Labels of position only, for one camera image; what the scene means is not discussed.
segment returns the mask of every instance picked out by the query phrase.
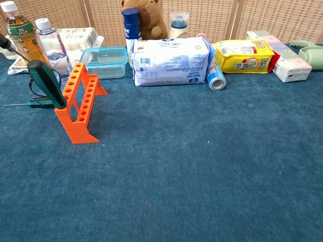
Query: test tube rack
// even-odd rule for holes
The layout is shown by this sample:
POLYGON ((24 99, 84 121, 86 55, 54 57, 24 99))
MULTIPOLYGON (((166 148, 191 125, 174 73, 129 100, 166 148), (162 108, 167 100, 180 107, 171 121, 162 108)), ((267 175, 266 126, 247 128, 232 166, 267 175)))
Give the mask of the test tube rack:
POLYGON ((77 63, 74 65, 63 90, 63 96, 67 100, 67 105, 61 109, 55 108, 55 113, 73 144, 99 142, 97 138, 89 133, 87 127, 90 121, 95 96, 107 94, 108 93, 101 87, 98 76, 95 74, 88 74, 84 63, 77 63), (79 107, 75 96, 81 81, 85 89, 85 94, 82 104, 79 107), (78 112, 75 121, 73 121, 70 116, 73 104, 78 112))

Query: yellow wet wipes pack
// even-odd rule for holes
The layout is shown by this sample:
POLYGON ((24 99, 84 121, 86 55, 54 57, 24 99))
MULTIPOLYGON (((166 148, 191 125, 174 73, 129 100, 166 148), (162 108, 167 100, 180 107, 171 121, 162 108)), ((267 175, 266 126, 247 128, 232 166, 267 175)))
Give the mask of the yellow wet wipes pack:
POLYGON ((275 53, 263 40, 224 40, 213 46, 223 72, 268 73, 273 68, 275 53))

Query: stuffed animal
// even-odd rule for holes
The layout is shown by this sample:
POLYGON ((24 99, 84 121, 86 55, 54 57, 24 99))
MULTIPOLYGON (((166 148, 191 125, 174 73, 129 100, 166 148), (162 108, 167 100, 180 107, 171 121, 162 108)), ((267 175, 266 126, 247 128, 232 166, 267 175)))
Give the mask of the stuffed animal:
POLYGON ((158 0, 122 0, 123 9, 139 10, 141 35, 143 40, 167 39, 167 28, 158 0))

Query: bottle cap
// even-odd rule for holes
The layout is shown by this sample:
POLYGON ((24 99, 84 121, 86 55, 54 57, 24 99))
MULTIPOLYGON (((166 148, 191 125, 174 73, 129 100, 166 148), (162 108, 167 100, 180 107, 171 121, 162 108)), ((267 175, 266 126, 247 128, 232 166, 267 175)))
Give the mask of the bottle cap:
POLYGON ((139 22, 139 10, 138 9, 124 9, 122 10, 123 19, 125 25, 138 25, 139 22))
POLYGON ((190 14, 188 12, 176 12, 171 13, 172 28, 184 29, 188 24, 188 17, 190 14))
POLYGON ((14 1, 2 2, 1 8, 5 13, 10 13, 18 10, 14 1))
POLYGON ((50 29, 50 21, 46 18, 43 19, 36 19, 35 24, 39 30, 45 30, 45 29, 50 29))

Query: baby bottle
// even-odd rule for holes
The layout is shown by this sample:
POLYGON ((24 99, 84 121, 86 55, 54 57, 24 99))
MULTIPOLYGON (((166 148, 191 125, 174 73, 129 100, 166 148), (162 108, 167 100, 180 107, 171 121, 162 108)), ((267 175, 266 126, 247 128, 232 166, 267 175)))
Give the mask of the baby bottle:
POLYGON ((188 24, 188 12, 176 12, 171 13, 171 32, 170 32, 170 39, 175 38, 187 38, 187 24, 188 24))

